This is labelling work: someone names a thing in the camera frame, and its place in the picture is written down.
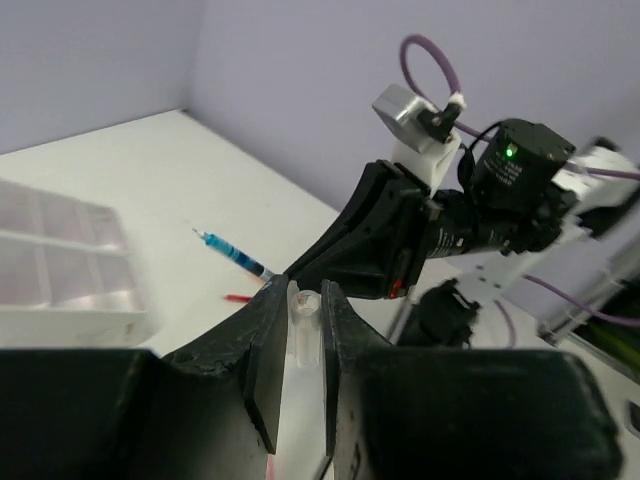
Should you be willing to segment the blue patterned pen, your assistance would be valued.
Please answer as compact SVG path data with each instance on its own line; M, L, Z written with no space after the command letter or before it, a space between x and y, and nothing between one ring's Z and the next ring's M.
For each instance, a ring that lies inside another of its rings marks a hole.
M270 280L275 273L265 267L244 251L233 246L221 237L205 231L193 228L192 231L201 239L201 241L211 250L223 255L243 270L249 272L254 277L262 281Z

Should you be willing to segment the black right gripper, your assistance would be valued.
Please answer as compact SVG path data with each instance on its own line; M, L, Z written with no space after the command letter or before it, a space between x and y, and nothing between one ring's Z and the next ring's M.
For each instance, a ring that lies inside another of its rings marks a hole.
M303 290L336 282L351 298L404 296L426 257L540 252L563 231L575 195L553 183L575 146L541 123L506 119L479 158L473 141L458 163L459 191L440 190L428 222L426 188L387 160L365 165L344 209L285 270Z

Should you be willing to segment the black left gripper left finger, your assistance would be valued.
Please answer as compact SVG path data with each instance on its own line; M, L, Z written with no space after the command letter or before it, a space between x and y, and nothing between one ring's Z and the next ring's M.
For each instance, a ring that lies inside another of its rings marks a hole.
M1 354L5 479L261 479L278 437L287 277L183 347Z

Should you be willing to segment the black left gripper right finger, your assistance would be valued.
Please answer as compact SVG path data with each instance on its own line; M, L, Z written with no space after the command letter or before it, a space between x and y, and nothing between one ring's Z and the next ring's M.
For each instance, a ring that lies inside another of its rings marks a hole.
M558 350L389 343L339 285L321 290L326 450L338 479L616 479L597 381Z

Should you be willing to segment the clear pen cap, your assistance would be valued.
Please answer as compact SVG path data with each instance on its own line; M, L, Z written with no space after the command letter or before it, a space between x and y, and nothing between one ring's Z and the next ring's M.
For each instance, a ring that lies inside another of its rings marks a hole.
M291 281L288 300L288 352L302 369L319 365L321 352L321 295L313 290L300 290Z

